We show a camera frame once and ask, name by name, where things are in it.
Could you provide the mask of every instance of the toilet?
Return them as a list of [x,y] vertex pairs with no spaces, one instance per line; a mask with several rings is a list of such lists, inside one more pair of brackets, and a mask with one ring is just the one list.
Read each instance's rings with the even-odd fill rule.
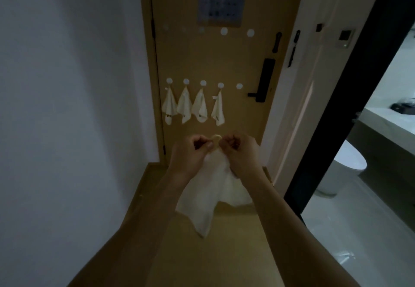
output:
[[366,159],[345,140],[318,185],[316,195],[328,198],[336,196],[346,183],[350,183],[366,167]]

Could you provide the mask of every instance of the small white cloth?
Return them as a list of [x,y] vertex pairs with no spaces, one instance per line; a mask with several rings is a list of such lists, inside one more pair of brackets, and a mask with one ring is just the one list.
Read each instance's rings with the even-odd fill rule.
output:
[[216,120],[216,126],[220,126],[225,123],[225,117],[223,116],[222,110],[222,90],[219,91],[219,94],[216,98],[215,105],[213,106],[213,111],[210,117]]
[[182,124],[190,120],[192,116],[192,102],[190,101],[189,90],[187,86],[184,87],[182,94],[179,98],[179,103],[177,103],[177,112],[183,116]]
[[199,122],[203,123],[208,119],[207,112],[205,95],[203,94],[203,89],[200,89],[193,103],[192,114],[196,116]]
[[166,98],[164,99],[163,106],[161,107],[161,111],[163,111],[166,116],[164,120],[166,121],[167,125],[171,124],[171,117],[177,114],[177,105],[176,101],[174,100],[173,91],[171,88],[167,90]]
[[248,191],[231,172],[228,159],[220,148],[205,157],[202,168],[179,198],[176,211],[188,216],[195,230],[206,237],[218,201],[232,206],[252,203]]

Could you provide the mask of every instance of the person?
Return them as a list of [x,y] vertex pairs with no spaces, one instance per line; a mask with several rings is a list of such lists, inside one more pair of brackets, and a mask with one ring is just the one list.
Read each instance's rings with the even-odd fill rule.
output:
[[[259,162],[255,139],[236,132],[224,136],[219,145],[231,170],[252,197],[284,284],[358,286],[269,182]],[[176,142],[169,168],[153,192],[144,197],[70,286],[144,286],[179,197],[212,148],[213,142],[202,135]]]

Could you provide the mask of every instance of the toilet lid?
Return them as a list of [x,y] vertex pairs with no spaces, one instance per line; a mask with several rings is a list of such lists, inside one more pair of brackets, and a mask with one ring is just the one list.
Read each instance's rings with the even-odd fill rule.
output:
[[366,159],[346,140],[337,152],[335,161],[355,170],[364,170],[367,166]]

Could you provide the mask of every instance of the person's right arm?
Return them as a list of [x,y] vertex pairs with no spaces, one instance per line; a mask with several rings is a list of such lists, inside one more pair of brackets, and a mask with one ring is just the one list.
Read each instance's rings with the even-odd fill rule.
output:
[[358,286],[315,239],[267,179],[259,163],[259,146],[246,134],[220,141],[231,170],[248,190],[286,286]]

